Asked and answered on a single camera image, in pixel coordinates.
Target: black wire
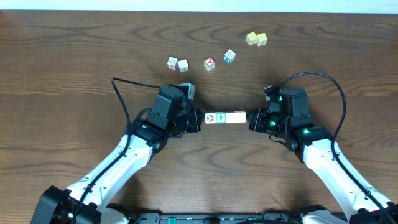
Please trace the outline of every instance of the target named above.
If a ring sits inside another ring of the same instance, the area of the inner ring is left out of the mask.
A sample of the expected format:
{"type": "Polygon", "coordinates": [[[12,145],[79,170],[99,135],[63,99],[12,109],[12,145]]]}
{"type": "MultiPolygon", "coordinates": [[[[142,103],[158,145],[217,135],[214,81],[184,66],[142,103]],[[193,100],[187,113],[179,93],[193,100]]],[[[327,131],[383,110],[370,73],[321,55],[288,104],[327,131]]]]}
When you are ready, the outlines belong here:
{"type": "Polygon", "coordinates": [[[278,136],[275,135],[275,134],[270,134],[270,135],[268,135],[269,140],[271,140],[271,141],[273,141],[273,142],[277,142],[277,143],[279,143],[279,144],[281,144],[281,145],[287,147],[286,144],[285,144],[284,142],[282,142],[282,141],[275,141],[275,140],[273,140],[273,139],[271,138],[271,136],[275,136],[275,137],[277,137],[277,138],[280,138],[280,137],[278,137],[278,136]]]}
{"type": "MultiPolygon", "coordinates": [[[[263,213],[261,214],[261,219],[264,219],[264,215],[267,214],[270,210],[275,210],[275,211],[277,211],[277,210],[274,209],[274,208],[268,208],[265,212],[263,212],[263,213]]],[[[279,214],[280,217],[283,219],[283,221],[286,222],[285,218],[282,216],[281,213],[273,213],[273,214],[279,214]]]]}
{"type": "Polygon", "coordinates": [[[121,81],[121,82],[130,83],[130,84],[134,84],[134,85],[149,87],[149,88],[160,88],[160,86],[148,85],[148,84],[133,82],[133,81],[130,81],[130,80],[124,80],[124,79],[122,79],[122,78],[112,77],[112,79],[113,79],[113,80],[116,80],[116,81],[121,81]]]}
{"type": "MultiPolygon", "coordinates": [[[[129,116],[129,112],[128,112],[127,108],[126,108],[126,104],[124,104],[124,100],[123,100],[122,96],[120,95],[120,92],[119,92],[118,88],[116,87],[116,84],[115,84],[115,82],[114,82],[115,80],[121,81],[121,82],[130,83],[130,84],[135,84],[135,85],[139,85],[139,86],[144,86],[144,87],[160,88],[159,86],[146,85],[146,84],[142,84],[142,83],[132,82],[132,81],[129,81],[129,80],[123,80],[123,79],[121,79],[121,78],[115,78],[115,77],[112,77],[112,78],[111,78],[111,83],[112,83],[113,89],[114,89],[114,91],[116,92],[116,94],[117,94],[117,96],[118,96],[118,98],[119,98],[120,104],[122,104],[124,114],[126,115],[126,120],[127,120],[127,142],[126,142],[126,146],[124,147],[124,149],[122,150],[122,152],[117,156],[117,158],[115,158],[109,165],[107,165],[107,166],[105,167],[105,169],[103,169],[103,170],[91,181],[91,183],[89,183],[89,184],[87,185],[85,191],[84,191],[83,194],[81,195],[80,200],[78,201],[78,203],[77,203],[77,205],[76,205],[76,207],[75,207],[75,209],[74,209],[74,211],[73,211],[72,224],[75,224],[75,223],[76,223],[76,218],[77,218],[79,209],[80,209],[81,205],[83,204],[83,201],[84,201],[84,199],[86,198],[88,192],[91,191],[91,189],[93,188],[93,186],[95,185],[95,183],[102,177],[102,175],[104,175],[115,163],[117,163],[118,160],[120,160],[120,158],[122,158],[122,157],[125,155],[127,149],[128,149],[129,146],[130,146],[130,139],[131,139],[131,135],[132,135],[132,132],[131,132],[132,129],[131,129],[130,116],[129,116]]],[[[151,108],[145,108],[145,109],[141,110],[141,112],[136,116],[135,120],[139,119],[146,111],[148,111],[148,110],[150,110],[150,109],[151,109],[151,108]]]]}
{"type": "Polygon", "coordinates": [[[354,175],[344,166],[344,164],[340,161],[339,159],[339,154],[336,153],[335,151],[335,141],[336,141],[336,137],[338,134],[338,131],[341,128],[341,125],[343,124],[344,118],[346,116],[346,110],[347,110],[347,105],[346,105],[346,97],[344,95],[343,89],[341,89],[341,86],[337,83],[337,81],[332,78],[331,76],[322,73],[322,72],[302,72],[302,73],[298,73],[295,75],[292,75],[291,77],[287,78],[285,81],[283,81],[281,84],[277,85],[276,87],[272,87],[272,89],[279,89],[283,84],[287,83],[288,81],[292,80],[293,78],[302,76],[302,75],[320,75],[323,77],[328,78],[329,80],[331,80],[336,86],[337,89],[340,91],[340,95],[341,98],[343,100],[343,114],[341,115],[341,119],[340,122],[338,123],[338,126],[336,128],[336,131],[333,135],[333,138],[331,139],[331,151],[333,153],[333,159],[336,159],[337,163],[340,165],[340,167],[344,170],[344,172],[348,175],[348,177],[350,177],[350,179],[359,187],[359,189],[361,189],[362,192],[364,192],[365,194],[365,198],[369,197],[369,199],[377,206],[380,208],[380,211],[389,219],[389,221],[393,224],[396,224],[396,222],[394,221],[394,219],[388,214],[387,210],[380,204],[380,202],[378,202],[373,195],[371,194],[370,190],[366,190],[366,188],[354,177],[354,175]]]}
{"type": "Polygon", "coordinates": [[[285,135],[286,135],[286,137],[288,137],[288,136],[287,136],[287,122],[288,122],[288,120],[289,120],[290,118],[292,118],[292,115],[289,115],[289,116],[287,116],[287,117],[285,118],[285,135]]]}

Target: yellow cube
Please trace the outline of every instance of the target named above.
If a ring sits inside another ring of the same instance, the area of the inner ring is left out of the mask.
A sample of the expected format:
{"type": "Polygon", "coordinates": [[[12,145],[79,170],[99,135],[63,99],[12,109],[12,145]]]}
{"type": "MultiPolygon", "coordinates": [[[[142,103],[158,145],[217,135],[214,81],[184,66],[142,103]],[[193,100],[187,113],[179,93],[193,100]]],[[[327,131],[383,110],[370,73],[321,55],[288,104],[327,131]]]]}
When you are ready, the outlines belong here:
{"type": "Polygon", "coordinates": [[[250,34],[246,35],[246,42],[249,45],[255,44],[257,42],[257,35],[255,32],[251,32],[250,34]]]}
{"type": "Polygon", "coordinates": [[[258,34],[257,35],[257,46],[263,46],[267,43],[267,36],[266,33],[258,34]]]}

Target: white cube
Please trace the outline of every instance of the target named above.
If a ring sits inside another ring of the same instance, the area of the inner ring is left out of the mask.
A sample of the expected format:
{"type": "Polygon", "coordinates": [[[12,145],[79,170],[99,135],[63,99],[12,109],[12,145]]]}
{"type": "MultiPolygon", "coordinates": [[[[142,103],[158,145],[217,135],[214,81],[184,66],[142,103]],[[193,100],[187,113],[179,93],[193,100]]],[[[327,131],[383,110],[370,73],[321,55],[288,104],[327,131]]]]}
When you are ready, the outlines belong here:
{"type": "Polygon", "coordinates": [[[214,58],[209,57],[205,60],[205,68],[210,71],[211,69],[216,67],[216,61],[214,58]]]}
{"type": "Polygon", "coordinates": [[[178,68],[180,69],[180,72],[186,72],[186,71],[188,71],[189,66],[188,66],[187,59],[178,61],[178,68]]]}
{"type": "Polygon", "coordinates": [[[224,54],[224,60],[227,63],[231,63],[235,59],[236,53],[233,52],[231,49],[229,49],[225,54],[224,54]]]}
{"type": "Polygon", "coordinates": [[[226,123],[226,116],[225,116],[224,112],[216,113],[216,123],[217,124],[225,124],[226,123]]]}
{"type": "Polygon", "coordinates": [[[225,115],[227,124],[246,122],[246,112],[244,111],[227,112],[225,115]]]}
{"type": "Polygon", "coordinates": [[[216,123],[216,113],[206,113],[205,114],[205,123],[206,124],[215,124],[216,123]]]}
{"type": "Polygon", "coordinates": [[[257,43],[257,35],[255,32],[251,32],[250,34],[246,35],[246,42],[249,45],[253,45],[257,43]]]}
{"type": "Polygon", "coordinates": [[[175,70],[175,67],[177,66],[178,59],[169,57],[169,61],[167,62],[167,67],[169,69],[175,70]]]}

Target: blue and white cube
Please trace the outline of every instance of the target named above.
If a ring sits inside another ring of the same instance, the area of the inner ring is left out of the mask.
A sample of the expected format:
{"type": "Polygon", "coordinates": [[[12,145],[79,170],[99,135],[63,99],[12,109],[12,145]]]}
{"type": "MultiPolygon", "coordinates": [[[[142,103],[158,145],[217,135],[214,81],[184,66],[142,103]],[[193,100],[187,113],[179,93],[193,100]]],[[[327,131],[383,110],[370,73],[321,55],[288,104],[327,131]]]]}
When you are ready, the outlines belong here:
{"type": "Polygon", "coordinates": [[[225,54],[224,54],[224,60],[227,63],[231,63],[236,57],[236,53],[233,52],[231,49],[229,49],[225,54]]]}

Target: red and white cube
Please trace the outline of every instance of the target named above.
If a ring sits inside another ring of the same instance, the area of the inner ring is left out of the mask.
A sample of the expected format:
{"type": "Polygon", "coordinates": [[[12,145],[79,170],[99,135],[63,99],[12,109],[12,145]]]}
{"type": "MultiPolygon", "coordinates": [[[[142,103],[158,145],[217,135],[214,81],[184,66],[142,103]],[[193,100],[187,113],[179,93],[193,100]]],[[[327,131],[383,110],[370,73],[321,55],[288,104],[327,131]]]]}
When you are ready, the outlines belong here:
{"type": "Polygon", "coordinates": [[[216,61],[213,57],[206,58],[205,60],[205,68],[210,71],[216,67],[216,61]]]}
{"type": "Polygon", "coordinates": [[[169,57],[169,61],[167,62],[167,67],[171,70],[175,70],[177,62],[178,62],[177,58],[169,57]]]}

